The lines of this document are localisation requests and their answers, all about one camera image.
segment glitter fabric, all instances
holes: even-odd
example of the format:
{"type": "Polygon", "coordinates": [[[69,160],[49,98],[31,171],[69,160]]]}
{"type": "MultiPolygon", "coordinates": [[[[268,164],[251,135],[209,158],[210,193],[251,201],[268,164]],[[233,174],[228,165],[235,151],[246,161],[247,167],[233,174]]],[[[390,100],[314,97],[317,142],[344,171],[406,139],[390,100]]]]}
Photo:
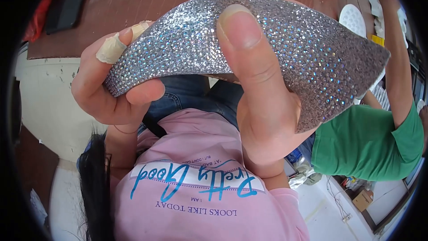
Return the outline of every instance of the glitter fabric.
{"type": "Polygon", "coordinates": [[[163,15],[123,52],[105,85],[117,97],[155,77],[232,73],[216,37],[231,4],[247,7],[301,99],[297,132],[331,120],[363,95],[390,53],[313,9],[284,0],[190,0],[163,15]]]}

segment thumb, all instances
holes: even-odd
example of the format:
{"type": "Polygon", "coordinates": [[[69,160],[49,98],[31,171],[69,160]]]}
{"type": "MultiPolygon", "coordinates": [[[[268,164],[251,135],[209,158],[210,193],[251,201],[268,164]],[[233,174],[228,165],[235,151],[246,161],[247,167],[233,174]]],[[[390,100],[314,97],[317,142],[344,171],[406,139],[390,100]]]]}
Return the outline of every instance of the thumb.
{"type": "Polygon", "coordinates": [[[300,110],[286,88],[278,59],[252,13],[242,5],[228,6],[217,21],[217,38],[242,85],[252,119],[270,123],[272,127],[286,123],[294,133],[300,110]]]}

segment white plate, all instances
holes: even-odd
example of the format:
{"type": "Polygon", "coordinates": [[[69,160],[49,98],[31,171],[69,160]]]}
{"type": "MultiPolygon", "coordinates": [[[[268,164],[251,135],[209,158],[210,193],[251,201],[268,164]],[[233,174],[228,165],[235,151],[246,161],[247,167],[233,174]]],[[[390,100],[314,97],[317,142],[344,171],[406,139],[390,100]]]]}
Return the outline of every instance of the white plate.
{"type": "Polygon", "coordinates": [[[339,23],[343,24],[355,34],[367,38],[366,24],[360,10],[352,4],[347,4],[342,8],[339,16],[339,23]]]}

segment cardboard box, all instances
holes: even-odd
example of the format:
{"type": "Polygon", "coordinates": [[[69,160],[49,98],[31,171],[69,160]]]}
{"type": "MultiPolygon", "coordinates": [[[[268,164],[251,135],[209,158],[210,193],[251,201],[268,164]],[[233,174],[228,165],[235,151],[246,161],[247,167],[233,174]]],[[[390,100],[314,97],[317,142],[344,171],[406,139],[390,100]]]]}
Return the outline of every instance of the cardboard box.
{"type": "Polygon", "coordinates": [[[352,201],[359,211],[364,211],[373,202],[373,192],[362,190],[352,201]]]}

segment fingernail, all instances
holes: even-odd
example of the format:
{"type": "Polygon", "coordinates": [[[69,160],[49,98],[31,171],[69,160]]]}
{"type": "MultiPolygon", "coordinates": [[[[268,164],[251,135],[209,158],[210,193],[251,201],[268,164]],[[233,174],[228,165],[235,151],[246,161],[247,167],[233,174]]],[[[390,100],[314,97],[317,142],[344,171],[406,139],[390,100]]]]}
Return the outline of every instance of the fingernail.
{"type": "Polygon", "coordinates": [[[119,32],[119,35],[126,35],[127,33],[129,33],[129,31],[131,31],[131,27],[127,27],[125,29],[123,29],[122,31],[119,32]]]}
{"type": "Polygon", "coordinates": [[[238,4],[228,6],[218,19],[218,25],[236,49],[250,49],[261,39],[261,28],[252,13],[238,4]]]}

